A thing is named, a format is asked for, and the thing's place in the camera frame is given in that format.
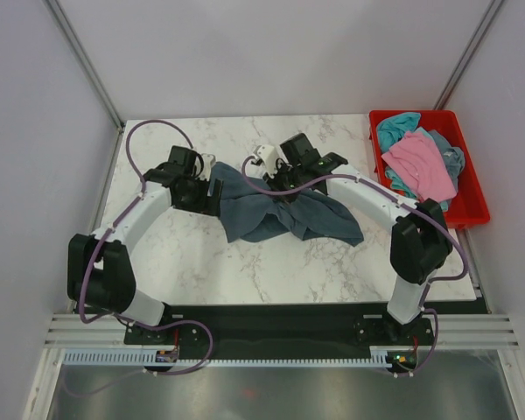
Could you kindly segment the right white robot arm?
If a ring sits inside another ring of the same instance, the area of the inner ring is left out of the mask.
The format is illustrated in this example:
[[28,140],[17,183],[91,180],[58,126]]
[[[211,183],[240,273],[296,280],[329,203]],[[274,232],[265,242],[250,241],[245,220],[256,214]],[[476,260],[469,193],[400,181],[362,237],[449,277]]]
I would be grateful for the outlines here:
[[279,148],[260,145],[254,157],[255,164],[264,168],[270,189],[282,198],[294,200],[312,189],[356,207],[390,233],[389,261],[396,280],[382,330],[393,344],[410,339],[428,282],[453,249],[440,205],[432,199],[418,202],[391,192],[341,155],[321,155],[304,134],[291,137]]

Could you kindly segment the dark blue-grey t shirt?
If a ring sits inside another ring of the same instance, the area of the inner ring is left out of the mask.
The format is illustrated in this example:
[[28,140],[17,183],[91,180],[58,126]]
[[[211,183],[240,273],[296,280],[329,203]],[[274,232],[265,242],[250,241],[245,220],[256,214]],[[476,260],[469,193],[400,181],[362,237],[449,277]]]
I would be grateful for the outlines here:
[[239,171],[222,162],[214,165],[210,186],[217,179],[223,182],[220,223],[229,243],[257,243],[285,234],[301,241],[332,238],[353,247],[364,241],[351,212],[323,194],[305,190],[286,203],[251,188]]

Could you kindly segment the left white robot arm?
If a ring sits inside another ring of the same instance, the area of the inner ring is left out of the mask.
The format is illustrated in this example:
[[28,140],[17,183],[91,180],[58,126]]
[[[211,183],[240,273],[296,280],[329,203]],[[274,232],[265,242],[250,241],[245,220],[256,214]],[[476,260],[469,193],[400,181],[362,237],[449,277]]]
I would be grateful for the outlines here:
[[144,325],[156,344],[172,339],[168,305],[140,291],[130,256],[150,226],[170,209],[220,215],[223,182],[210,179],[215,156],[174,146],[166,161],[140,174],[135,198],[110,223],[92,234],[76,234],[68,245],[67,295],[78,312],[90,306]]

